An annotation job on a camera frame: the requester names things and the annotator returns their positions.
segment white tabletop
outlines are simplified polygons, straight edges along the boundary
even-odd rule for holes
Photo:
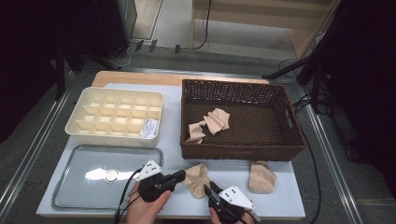
[[[275,173],[275,189],[267,194],[252,193],[248,189],[250,161],[235,160],[184,160],[179,144],[181,118],[181,87],[131,84],[108,84],[107,88],[163,93],[163,114],[158,148],[163,151],[163,174],[172,174],[204,163],[207,176],[222,189],[232,185],[240,188],[254,202],[255,213],[263,219],[299,219],[305,217],[303,202],[291,162],[268,162]],[[114,212],[101,210],[59,210],[52,206],[52,195],[61,179],[72,150],[78,142],[72,137],[67,142],[62,157],[52,175],[46,193],[36,213],[44,217],[112,217]],[[209,218],[207,198],[195,199],[186,186],[178,184],[158,218]]]

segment human hand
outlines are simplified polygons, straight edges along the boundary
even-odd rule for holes
[[[134,184],[134,187],[132,188],[129,195],[129,202],[139,197],[139,192],[137,191],[139,184],[140,182],[138,181]],[[152,224],[157,214],[163,210],[163,206],[168,202],[169,198],[171,197],[171,193],[172,192],[170,190],[167,190],[160,196],[160,198],[152,203],[146,203],[141,197],[139,197],[128,207],[128,213],[126,217],[127,223]]]
[[[209,207],[209,212],[210,212],[210,220],[213,222],[213,224],[222,224],[220,222],[219,216],[216,213],[216,210],[212,207]],[[244,215],[242,215],[242,220],[244,220],[247,224],[255,224],[255,220],[253,219],[253,217],[251,217],[248,212],[245,212]],[[237,221],[235,224],[242,224],[241,221]]]

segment plastic compartment tray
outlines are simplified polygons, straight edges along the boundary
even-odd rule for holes
[[[155,91],[130,91],[89,87],[80,95],[65,131],[81,144],[156,147],[159,132],[140,136],[145,119],[158,120],[160,130],[163,95]]]
[[[163,153],[156,147],[77,146],[54,191],[53,206],[116,210],[128,178],[148,160],[163,166]]]

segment wicker basket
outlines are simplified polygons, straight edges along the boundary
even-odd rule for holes
[[[184,159],[290,161],[306,148],[283,86],[184,79],[180,145]],[[212,135],[203,127],[202,144],[186,142],[189,125],[220,108],[230,129]]]

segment metal tray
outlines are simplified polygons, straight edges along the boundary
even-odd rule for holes
[[[150,159],[163,166],[158,148],[80,145],[74,148],[54,191],[53,206],[115,210],[128,178]]]

